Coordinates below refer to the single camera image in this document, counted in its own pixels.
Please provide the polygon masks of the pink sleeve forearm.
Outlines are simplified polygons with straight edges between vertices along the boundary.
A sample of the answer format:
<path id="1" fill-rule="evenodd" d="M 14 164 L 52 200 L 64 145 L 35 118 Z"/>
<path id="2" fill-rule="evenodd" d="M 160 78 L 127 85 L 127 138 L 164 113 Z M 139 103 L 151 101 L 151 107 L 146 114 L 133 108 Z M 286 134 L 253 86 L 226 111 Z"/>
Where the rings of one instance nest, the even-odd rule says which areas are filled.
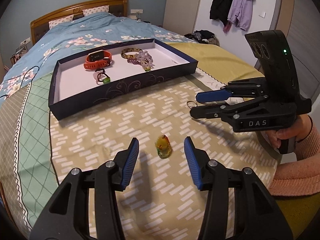
<path id="1" fill-rule="evenodd" d="M 297 161 L 277 167 L 269 188 L 273 196 L 299 197 L 319 193 L 319 131 L 314 124 L 305 139 L 295 141 L 294 153 Z"/>

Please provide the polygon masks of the person right hand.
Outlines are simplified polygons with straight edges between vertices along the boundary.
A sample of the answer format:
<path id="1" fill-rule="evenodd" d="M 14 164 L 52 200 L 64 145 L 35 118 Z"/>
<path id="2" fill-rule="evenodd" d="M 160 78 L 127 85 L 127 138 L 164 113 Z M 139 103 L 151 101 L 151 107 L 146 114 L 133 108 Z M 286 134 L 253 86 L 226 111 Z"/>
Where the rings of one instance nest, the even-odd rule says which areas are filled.
<path id="1" fill-rule="evenodd" d="M 292 126 L 278 131 L 269 130 L 265 134 L 273 148 L 280 148 L 281 141 L 295 138 L 295 141 L 305 139 L 311 132 L 313 126 L 312 119 L 309 115 L 299 115 Z"/>

